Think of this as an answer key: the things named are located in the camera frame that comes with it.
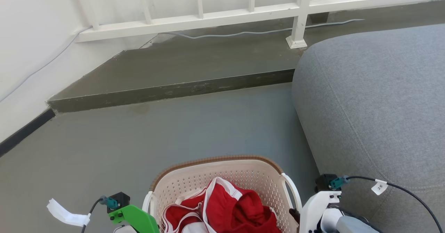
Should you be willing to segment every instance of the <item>beige plastic basket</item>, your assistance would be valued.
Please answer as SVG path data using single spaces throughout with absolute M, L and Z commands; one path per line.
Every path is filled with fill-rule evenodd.
M 225 156 L 181 163 L 168 168 L 153 181 L 143 203 L 164 231 L 162 212 L 177 196 L 205 188 L 215 177 L 221 177 L 243 189 L 258 193 L 262 203 L 272 207 L 282 233 L 296 233 L 298 224 L 289 214 L 293 208 L 286 184 L 294 196 L 297 210 L 302 205 L 294 182 L 272 160 L 256 155 Z

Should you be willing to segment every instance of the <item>white tape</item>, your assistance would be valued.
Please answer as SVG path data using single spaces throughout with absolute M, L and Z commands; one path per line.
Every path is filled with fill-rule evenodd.
M 382 180 L 375 180 L 377 183 L 371 188 L 371 190 L 376 193 L 377 195 L 380 195 L 381 193 L 383 193 L 386 188 L 388 188 L 388 185 L 386 184 L 385 181 Z
M 54 199 L 49 200 L 46 207 L 49 212 L 62 223 L 80 227 L 89 223 L 89 215 L 72 214 Z

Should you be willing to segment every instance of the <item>brown basket rim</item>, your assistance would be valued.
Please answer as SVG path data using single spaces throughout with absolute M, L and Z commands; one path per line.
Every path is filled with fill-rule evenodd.
M 232 160 L 260 160 L 262 162 L 268 163 L 270 166 L 272 166 L 279 174 L 284 173 L 283 169 L 281 169 L 278 164 L 276 164 L 273 160 L 260 156 L 260 155 L 226 155 L 226 156 L 216 156 L 216 157 L 208 157 L 208 158 L 202 158 L 198 160 L 193 160 L 189 162 L 179 163 L 176 165 L 172 165 L 159 173 L 156 178 L 153 180 L 150 186 L 150 191 L 154 192 L 154 189 L 156 188 L 156 185 L 159 183 L 159 181 L 168 173 L 178 170 L 185 167 L 190 167 L 194 165 L 199 165 L 203 163 L 215 163 L 215 162 L 224 162 L 224 161 L 232 161 Z

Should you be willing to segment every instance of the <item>gray couch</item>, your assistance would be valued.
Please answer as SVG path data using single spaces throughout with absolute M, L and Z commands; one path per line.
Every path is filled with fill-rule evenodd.
M 320 173 L 392 182 L 445 227 L 445 24 L 359 33 L 311 46 L 294 105 Z M 426 209 L 354 179 L 341 205 L 385 233 L 438 232 Z

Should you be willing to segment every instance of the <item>white metal fence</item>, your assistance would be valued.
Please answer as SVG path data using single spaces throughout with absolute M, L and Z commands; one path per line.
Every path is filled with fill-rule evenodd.
M 77 42 L 294 17 L 292 34 L 286 40 L 290 48 L 301 48 L 307 46 L 303 35 L 309 14 L 423 1 L 429 0 L 296 0 L 294 3 L 256 7 L 255 0 L 249 0 L 246 9 L 204 13 L 202 0 L 197 0 L 197 15 L 152 19 L 148 1 L 140 0 L 144 21 L 99 25 L 90 1 L 80 0 L 92 28 L 80 33 Z M 443 14 L 443 11 L 438 10 L 438 14 Z

